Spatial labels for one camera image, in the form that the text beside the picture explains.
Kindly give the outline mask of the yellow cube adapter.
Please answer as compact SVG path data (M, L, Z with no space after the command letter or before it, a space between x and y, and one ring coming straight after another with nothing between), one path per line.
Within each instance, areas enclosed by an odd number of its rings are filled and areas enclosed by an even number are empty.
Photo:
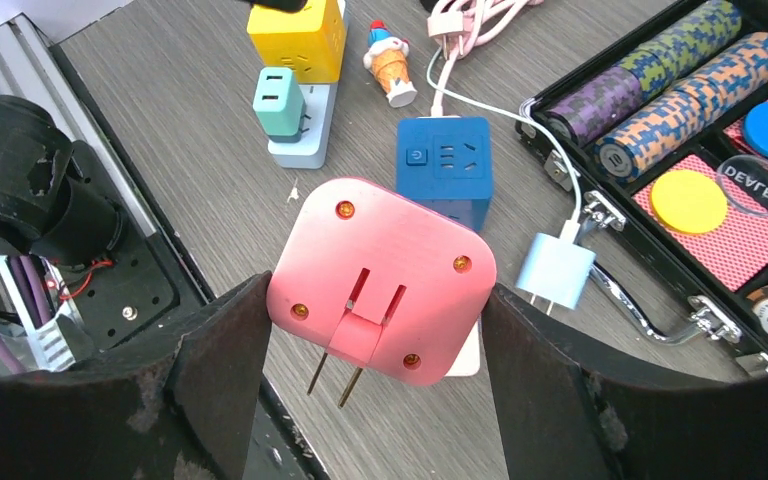
M342 8L338 0L308 1L295 13L256 6L247 33L264 65L287 67L300 83L336 83L346 40Z

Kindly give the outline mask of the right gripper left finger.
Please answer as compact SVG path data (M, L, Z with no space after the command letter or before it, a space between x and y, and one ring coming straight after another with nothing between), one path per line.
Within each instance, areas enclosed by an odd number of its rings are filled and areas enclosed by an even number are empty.
M269 273L61 373L0 377L0 479L239 479Z

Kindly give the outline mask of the blue cube socket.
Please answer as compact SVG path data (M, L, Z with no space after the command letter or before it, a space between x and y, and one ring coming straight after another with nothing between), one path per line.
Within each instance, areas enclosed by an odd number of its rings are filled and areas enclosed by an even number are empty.
M484 117L405 118L397 127L395 191L473 231L494 195L492 141Z

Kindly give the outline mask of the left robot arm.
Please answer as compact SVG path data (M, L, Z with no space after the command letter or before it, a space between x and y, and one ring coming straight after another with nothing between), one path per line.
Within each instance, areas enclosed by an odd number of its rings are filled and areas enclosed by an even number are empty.
M69 333L105 351L178 305L154 242L93 147L0 95L0 275L37 368L77 360Z

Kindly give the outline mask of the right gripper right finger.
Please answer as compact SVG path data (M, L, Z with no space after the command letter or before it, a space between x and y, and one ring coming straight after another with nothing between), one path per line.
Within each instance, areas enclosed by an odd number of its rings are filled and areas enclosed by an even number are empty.
M640 360L502 285L482 336L510 478L768 479L768 376Z

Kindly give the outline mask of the pink square adapter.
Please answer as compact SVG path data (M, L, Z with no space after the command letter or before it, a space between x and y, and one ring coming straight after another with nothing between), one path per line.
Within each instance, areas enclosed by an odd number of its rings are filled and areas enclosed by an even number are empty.
M496 282L469 228L360 178L303 202L270 280L274 324L413 386L446 377Z

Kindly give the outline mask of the teal small cube adapter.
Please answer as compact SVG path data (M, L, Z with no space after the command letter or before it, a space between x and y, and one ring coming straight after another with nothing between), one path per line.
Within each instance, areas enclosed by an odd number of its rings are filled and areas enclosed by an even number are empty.
M292 69L262 68L252 108L273 142L295 143L301 138L306 102Z

